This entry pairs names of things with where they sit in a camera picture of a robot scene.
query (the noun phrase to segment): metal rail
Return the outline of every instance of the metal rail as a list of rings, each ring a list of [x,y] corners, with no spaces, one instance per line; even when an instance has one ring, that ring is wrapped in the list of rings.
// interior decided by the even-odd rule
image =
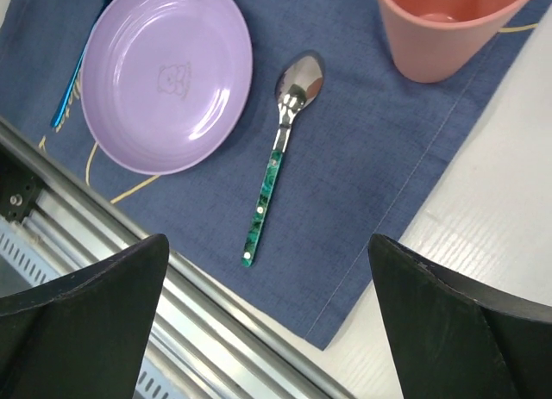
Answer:
[[[45,260],[43,273],[66,274],[147,236],[1,119],[0,144],[47,186],[16,225]],[[151,366],[138,384],[149,384],[144,397],[353,398],[190,261],[172,252],[169,264],[144,361]]]

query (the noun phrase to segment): blue utensil handle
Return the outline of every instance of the blue utensil handle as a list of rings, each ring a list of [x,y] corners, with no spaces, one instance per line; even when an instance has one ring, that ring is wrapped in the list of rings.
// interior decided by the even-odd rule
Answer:
[[[251,227],[249,228],[248,237],[243,247],[243,254],[241,255],[241,263],[246,267],[250,267],[254,262],[255,252],[257,251],[260,240],[260,233],[262,232],[267,217],[268,204],[273,195],[274,185],[276,184],[283,158],[284,153],[280,151],[272,151],[270,154],[270,160],[268,161],[267,171],[265,172],[262,187],[260,188],[255,213],[251,221]]]
[[[102,8],[97,13],[97,17],[94,20],[94,25],[92,26],[92,30],[94,29],[94,26],[96,25],[97,20],[100,18],[100,15],[102,15],[102,13],[105,11],[107,6],[110,5],[112,1],[113,0],[103,0]],[[64,92],[63,97],[60,100],[60,104],[58,105],[58,108],[55,110],[55,113],[53,114],[52,121],[50,122],[50,126],[52,128],[57,128],[61,124],[61,121],[63,120],[63,115],[66,112],[67,103],[71,98],[71,92],[73,90],[73,87],[75,87],[75,83],[77,82],[80,66],[83,64],[83,58],[85,56],[85,50],[86,50],[87,44],[88,44],[88,41],[83,47],[83,51],[81,52],[80,57],[78,58],[77,65],[75,66],[75,70],[73,71],[71,79],[69,80],[69,84],[66,87],[66,91]]]
[[[66,112],[67,103],[69,102],[69,98],[71,97],[71,92],[73,87],[75,86],[75,82],[77,81],[78,71],[80,70],[80,66],[83,63],[83,57],[85,56],[85,48],[83,48],[82,53],[80,54],[80,57],[78,58],[77,65],[75,67],[75,70],[72,73],[71,79],[69,80],[69,84],[66,87],[66,91],[63,94],[63,97],[60,100],[60,104],[58,105],[58,108],[55,110],[55,113],[53,114],[51,125],[52,128],[57,128],[61,121],[63,120],[63,115]]]

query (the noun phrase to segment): screw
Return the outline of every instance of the screw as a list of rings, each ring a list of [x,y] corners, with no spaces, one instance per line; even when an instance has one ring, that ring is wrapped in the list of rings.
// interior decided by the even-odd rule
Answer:
[[[23,203],[23,197],[19,194],[12,195],[9,197],[9,203],[11,205],[15,205],[16,207],[19,207]]]

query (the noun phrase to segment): metal bracket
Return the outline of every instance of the metal bracket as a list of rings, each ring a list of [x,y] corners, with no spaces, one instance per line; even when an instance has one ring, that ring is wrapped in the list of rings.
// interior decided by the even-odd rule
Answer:
[[[0,149],[0,216],[22,221],[41,190],[41,180]]]

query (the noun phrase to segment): spoon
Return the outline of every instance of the spoon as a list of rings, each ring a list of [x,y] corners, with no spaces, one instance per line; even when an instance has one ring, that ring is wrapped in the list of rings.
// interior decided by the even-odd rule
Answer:
[[[241,255],[241,263],[246,267],[250,267],[254,262],[260,233],[267,217],[268,204],[273,194],[287,142],[290,139],[293,121],[297,114],[317,97],[322,89],[322,84],[322,58],[318,53],[308,51],[297,56],[276,85],[276,99],[279,110],[278,134],[270,154],[251,227]]]

